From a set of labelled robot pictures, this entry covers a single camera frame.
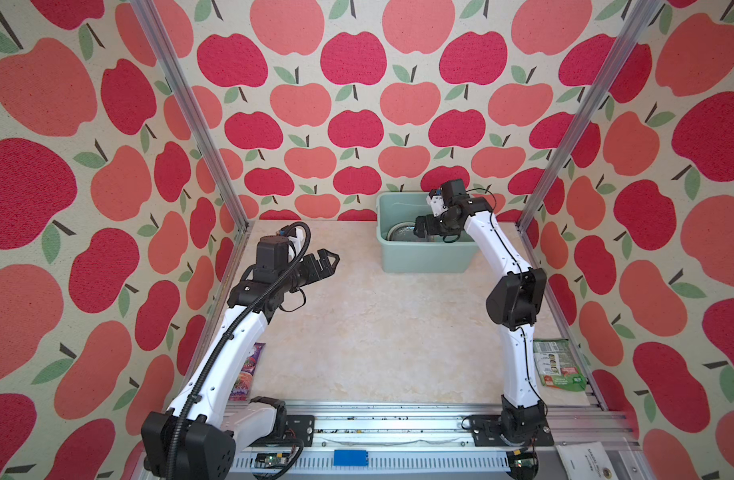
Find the blue block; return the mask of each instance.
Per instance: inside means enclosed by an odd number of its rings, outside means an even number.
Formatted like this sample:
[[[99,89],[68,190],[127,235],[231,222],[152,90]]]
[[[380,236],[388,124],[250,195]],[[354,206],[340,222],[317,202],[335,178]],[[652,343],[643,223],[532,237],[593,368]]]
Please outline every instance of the blue block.
[[[335,450],[333,465],[336,467],[366,467],[366,450]]]

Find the green plastic bin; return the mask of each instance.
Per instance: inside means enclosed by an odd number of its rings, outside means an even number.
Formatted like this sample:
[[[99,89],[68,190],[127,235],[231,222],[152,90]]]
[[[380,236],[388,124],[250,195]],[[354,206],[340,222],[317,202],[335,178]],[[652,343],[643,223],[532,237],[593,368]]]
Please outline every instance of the green plastic bin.
[[[431,213],[424,192],[385,192],[378,196],[378,242],[383,253],[383,271],[390,274],[462,274],[479,250],[465,232],[453,244],[440,237],[435,242],[389,242],[391,227],[414,222],[419,215]]]

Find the wall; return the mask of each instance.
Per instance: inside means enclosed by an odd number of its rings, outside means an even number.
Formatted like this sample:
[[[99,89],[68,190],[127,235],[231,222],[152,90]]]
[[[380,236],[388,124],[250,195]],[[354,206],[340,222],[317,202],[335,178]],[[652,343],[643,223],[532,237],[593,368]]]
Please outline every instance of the wall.
[[[63,5],[0,1],[1,480],[129,478],[234,236],[131,6]]]
[[[616,83],[644,89],[594,115],[602,149],[561,170],[537,253],[657,477],[734,478],[734,2],[672,1],[639,42],[652,72]]]
[[[373,220],[379,192],[464,178],[515,220],[624,16],[591,0],[178,3],[183,71],[250,218]]]

